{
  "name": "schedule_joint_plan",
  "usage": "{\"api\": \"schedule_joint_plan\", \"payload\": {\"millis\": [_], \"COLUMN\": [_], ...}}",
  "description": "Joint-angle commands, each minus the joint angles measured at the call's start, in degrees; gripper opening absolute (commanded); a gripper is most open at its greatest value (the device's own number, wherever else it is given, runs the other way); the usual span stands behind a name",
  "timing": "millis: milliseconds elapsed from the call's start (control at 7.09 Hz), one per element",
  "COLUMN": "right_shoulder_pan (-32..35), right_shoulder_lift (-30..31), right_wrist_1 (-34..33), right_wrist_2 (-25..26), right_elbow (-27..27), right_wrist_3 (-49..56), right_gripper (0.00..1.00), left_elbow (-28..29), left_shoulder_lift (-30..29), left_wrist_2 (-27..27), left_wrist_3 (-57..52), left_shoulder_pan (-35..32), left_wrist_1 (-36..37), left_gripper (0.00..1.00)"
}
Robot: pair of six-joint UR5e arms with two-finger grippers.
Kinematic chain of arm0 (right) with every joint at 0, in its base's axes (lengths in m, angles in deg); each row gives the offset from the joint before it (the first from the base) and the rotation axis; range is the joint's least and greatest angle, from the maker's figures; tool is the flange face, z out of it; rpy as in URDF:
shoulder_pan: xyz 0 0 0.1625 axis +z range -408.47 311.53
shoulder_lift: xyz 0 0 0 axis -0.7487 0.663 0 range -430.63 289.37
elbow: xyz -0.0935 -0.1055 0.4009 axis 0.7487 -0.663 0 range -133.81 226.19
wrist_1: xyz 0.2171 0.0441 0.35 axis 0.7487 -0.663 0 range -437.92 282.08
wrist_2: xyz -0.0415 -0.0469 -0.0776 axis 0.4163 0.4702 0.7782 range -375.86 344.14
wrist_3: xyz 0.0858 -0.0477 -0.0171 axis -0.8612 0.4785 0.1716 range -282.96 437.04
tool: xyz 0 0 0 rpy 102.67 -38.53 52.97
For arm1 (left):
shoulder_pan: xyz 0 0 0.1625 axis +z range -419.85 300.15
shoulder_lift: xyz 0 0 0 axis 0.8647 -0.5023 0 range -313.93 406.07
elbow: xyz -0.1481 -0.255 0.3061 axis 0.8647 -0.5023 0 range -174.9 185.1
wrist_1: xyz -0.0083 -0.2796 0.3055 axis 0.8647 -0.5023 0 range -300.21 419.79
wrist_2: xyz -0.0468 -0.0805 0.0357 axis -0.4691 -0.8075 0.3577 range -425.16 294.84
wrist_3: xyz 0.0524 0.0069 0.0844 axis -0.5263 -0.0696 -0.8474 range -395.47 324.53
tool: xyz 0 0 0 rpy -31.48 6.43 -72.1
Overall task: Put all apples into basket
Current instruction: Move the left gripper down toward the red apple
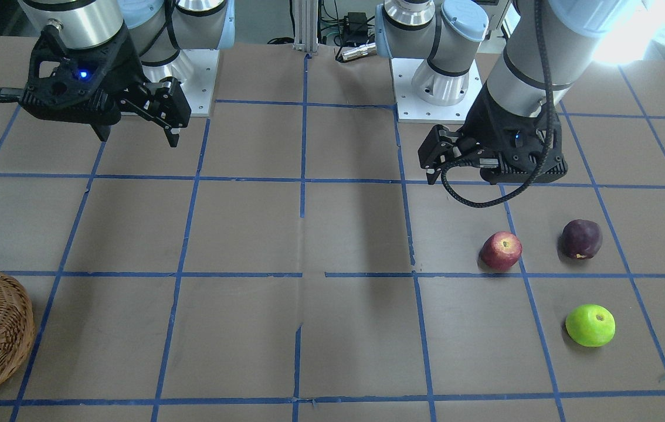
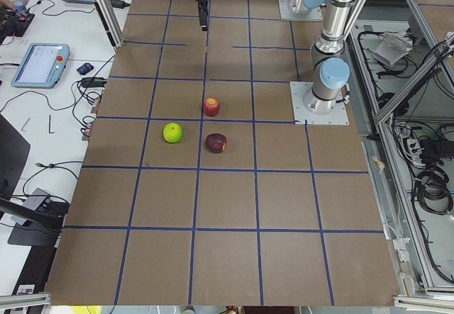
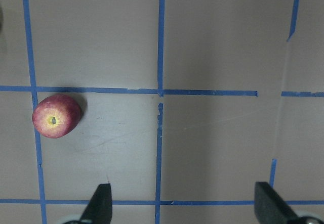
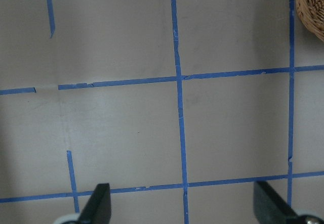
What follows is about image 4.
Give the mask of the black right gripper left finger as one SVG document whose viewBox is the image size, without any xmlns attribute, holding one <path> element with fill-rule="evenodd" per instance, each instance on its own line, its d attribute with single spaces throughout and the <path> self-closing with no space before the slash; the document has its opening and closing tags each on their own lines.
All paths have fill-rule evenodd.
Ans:
<svg viewBox="0 0 324 224">
<path fill-rule="evenodd" d="M 109 224 L 111 219 L 110 185 L 97 184 L 77 223 Z"/>
</svg>

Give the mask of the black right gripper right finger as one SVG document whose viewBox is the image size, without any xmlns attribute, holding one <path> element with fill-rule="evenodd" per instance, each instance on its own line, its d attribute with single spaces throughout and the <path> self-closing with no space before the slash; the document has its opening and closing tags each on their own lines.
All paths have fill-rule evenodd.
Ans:
<svg viewBox="0 0 324 224">
<path fill-rule="evenodd" d="M 298 214 L 265 181 L 254 182 L 253 212 L 260 224 L 300 223 Z"/>
</svg>

